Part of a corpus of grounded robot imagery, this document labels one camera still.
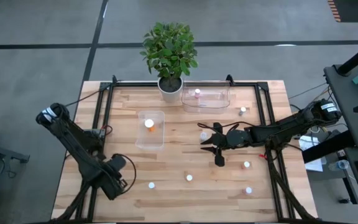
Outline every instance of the table leg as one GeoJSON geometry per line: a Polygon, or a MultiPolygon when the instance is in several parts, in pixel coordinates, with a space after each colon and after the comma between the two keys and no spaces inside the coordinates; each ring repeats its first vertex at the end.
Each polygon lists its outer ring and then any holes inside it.
{"type": "Polygon", "coordinates": [[[323,156],[327,156],[330,153],[338,152],[345,147],[352,146],[354,146],[354,140],[350,131],[347,130],[341,134],[335,135],[328,140],[325,140],[317,146],[313,146],[308,150],[303,151],[303,161],[308,163],[323,156]]]}

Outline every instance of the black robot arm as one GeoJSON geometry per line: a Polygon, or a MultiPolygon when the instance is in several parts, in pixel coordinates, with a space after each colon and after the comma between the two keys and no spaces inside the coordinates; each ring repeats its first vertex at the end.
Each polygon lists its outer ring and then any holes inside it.
{"type": "Polygon", "coordinates": [[[226,135],[223,134],[223,127],[214,123],[213,128],[198,123],[201,128],[210,128],[215,133],[201,144],[213,144],[213,147],[202,147],[201,149],[215,154],[215,164],[224,166],[222,151],[226,149],[237,149],[239,147],[268,146],[271,150],[280,150],[286,143],[291,141],[292,136],[305,134],[310,127],[327,126],[335,124],[341,118],[341,112],[336,110],[335,105],[326,100],[319,100],[310,103],[305,109],[296,114],[276,121],[267,126],[256,126],[237,130],[240,123],[249,124],[243,121],[234,123],[226,135]]]}
{"type": "Polygon", "coordinates": [[[36,117],[37,123],[47,128],[65,146],[66,150],[77,161],[78,169],[85,182],[76,199],[66,212],[58,219],[69,219],[77,202],[85,196],[88,188],[101,187],[108,199],[114,200],[122,194],[127,182],[119,171],[125,166],[125,159],[115,154],[110,160],[103,154],[104,130],[84,131],[70,120],[67,108],[54,103],[36,117]]]}

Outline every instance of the wooden table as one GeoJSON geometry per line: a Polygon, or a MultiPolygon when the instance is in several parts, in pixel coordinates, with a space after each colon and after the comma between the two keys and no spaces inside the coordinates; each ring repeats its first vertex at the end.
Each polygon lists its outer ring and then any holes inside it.
{"type": "MultiPolygon", "coordinates": [[[[98,90],[100,82],[84,82],[81,98],[98,90]]],[[[283,81],[268,81],[276,120],[291,115],[283,81]]],[[[126,194],[109,201],[102,190],[98,191],[94,221],[96,222],[275,222],[277,221],[267,161],[259,157],[264,147],[247,147],[223,152],[224,167],[214,165],[210,152],[200,149],[197,122],[219,121],[229,124],[247,121],[260,124],[255,91],[250,87],[231,88],[231,104],[223,114],[190,114],[181,103],[165,103],[154,87],[114,88],[109,124],[113,131],[106,138],[104,153],[129,156],[136,164],[137,180],[126,194]],[[239,116],[239,108],[246,113],[239,116]],[[145,151],[135,146],[137,114],[145,110],[165,113],[165,146],[162,151],[145,151]],[[250,168],[241,169],[244,161],[250,168]],[[187,182],[187,174],[193,176],[187,182]],[[155,183],[149,189],[149,182],[155,183]],[[246,187],[253,192],[243,194],[246,187]]],[[[78,105],[75,123],[83,129],[91,128],[97,95],[78,105]]],[[[299,150],[288,147],[283,151],[290,188],[300,203],[317,217],[308,177],[299,150]]],[[[134,173],[128,163],[121,171],[132,182],[134,173]]],[[[52,218],[58,217],[78,193],[81,176],[78,166],[69,157],[63,167],[52,218]]],[[[284,214],[287,214],[282,199],[284,214]]],[[[84,215],[88,211],[85,204],[84,215]]]]}

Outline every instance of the cable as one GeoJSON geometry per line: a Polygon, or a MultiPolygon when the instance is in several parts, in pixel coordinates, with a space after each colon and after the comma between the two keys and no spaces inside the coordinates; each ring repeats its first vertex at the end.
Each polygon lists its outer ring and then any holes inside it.
{"type": "Polygon", "coordinates": [[[103,129],[106,130],[106,136],[109,135],[110,133],[112,133],[112,127],[110,125],[108,125],[108,124],[104,125],[100,130],[103,130],[103,129]]]}
{"type": "Polygon", "coordinates": [[[131,162],[132,166],[134,166],[134,172],[135,172],[135,174],[134,174],[134,180],[132,181],[131,185],[130,185],[125,191],[123,191],[123,192],[121,193],[121,194],[125,194],[126,192],[128,192],[128,191],[132,188],[132,186],[134,185],[134,183],[135,183],[135,181],[136,181],[136,173],[137,173],[137,172],[136,172],[136,166],[135,166],[134,162],[132,161],[132,159],[130,159],[129,157],[127,157],[127,156],[125,156],[125,155],[123,155],[123,154],[116,154],[116,155],[125,157],[127,160],[129,160],[129,162],[131,162]]]}
{"type": "Polygon", "coordinates": [[[312,101],[316,101],[320,96],[328,92],[328,87],[325,88],[318,96],[316,96],[312,101]]]}
{"type": "Polygon", "coordinates": [[[297,97],[297,96],[300,96],[300,95],[302,95],[302,94],[304,94],[304,93],[307,93],[307,92],[309,92],[309,91],[311,91],[311,90],[314,90],[315,88],[319,88],[319,87],[321,87],[321,86],[323,86],[323,85],[325,85],[325,84],[327,84],[327,83],[322,83],[322,84],[320,84],[320,85],[318,85],[318,86],[316,86],[316,87],[310,88],[310,89],[308,89],[308,90],[306,90],[306,91],[303,91],[303,92],[301,92],[301,93],[299,93],[299,94],[296,94],[295,96],[291,96],[291,97],[289,97],[289,100],[292,99],[292,98],[295,98],[295,97],[297,97]]]}
{"type": "Polygon", "coordinates": [[[334,104],[335,104],[335,107],[337,107],[336,101],[334,100],[334,98],[333,98],[333,96],[332,96],[332,93],[333,93],[333,91],[332,91],[331,87],[328,87],[328,94],[329,94],[329,97],[328,97],[328,99],[327,99],[327,100],[332,99],[332,101],[333,101],[333,102],[334,102],[334,104]]]}
{"type": "Polygon", "coordinates": [[[326,128],[331,128],[331,127],[335,127],[335,126],[339,126],[339,125],[344,125],[347,129],[349,129],[349,128],[347,127],[347,125],[344,124],[344,123],[339,123],[339,124],[334,124],[334,125],[331,125],[331,126],[326,126],[326,128]]]}
{"type": "Polygon", "coordinates": [[[292,106],[292,107],[298,109],[298,111],[301,111],[301,108],[299,108],[299,107],[297,107],[297,106],[295,106],[295,105],[290,105],[290,106],[292,106]]]}
{"type": "Polygon", "coordinates": [[[67,158],[69,158],[71,156],[71,154],[67,154],[66,156],[65,156],[65,160],[67,159],[67,158]]]}
{"type": "Polygon", "coordinates": [[[303,151],[301,148],[299,148],[298,146],[294,146],[290,143],[286,143],[287,146],[291,146],[291,147],[294,147],[295,149],[299,149],[300,151],[303,151]]]}
{"type": "Polygon", "coordinates": [[[74,102],[72,102],[72,103],[66,104],[65,106],[71,106],[71,105],[73,105],[73,104],[75,104],[75,103],[78,103],[78,102],[80,102],[80,101],[83,101],[83,100],[85,100],[85,99],[87,99],[87,98],[89,98],[89,97],[91,97],[91,96],[93,96],[93,95],[95,95],[95,94],[97,94],[97,93],[99,93],[99,92],[101,92],[101,91],[106,90],[106,89],[109,88],[111,85],[106,85],[105,87],[99,89],[98,91],[96,91],[96,92],[94,92],[94,93],[92,93],[92,94],[90,94],[90,95],[88,95],[88,96],[86,96],[86,97],[84,97],[84,98],[82,98],[82,99],[79,99],[79,100],[74,101],[74,102]]]}

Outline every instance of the small plastic box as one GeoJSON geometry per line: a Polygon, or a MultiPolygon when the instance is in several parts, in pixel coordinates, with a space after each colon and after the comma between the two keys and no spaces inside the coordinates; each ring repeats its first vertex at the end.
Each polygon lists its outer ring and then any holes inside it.
{"type": "Polygon", "coordinates": [[[136,146],[141,149],[162,150],[164,147],[165,114],[162,111],[141,111],[138,114],[136,146]],[[144,122],[154,122],[153,131],[146,128],[144,122]]]}
{"type": "Polygon", "coordinates": [[[185,82],[181,102],[189,113],[224,113],[230,105],[230,84],[227,81],[185,82]]]}

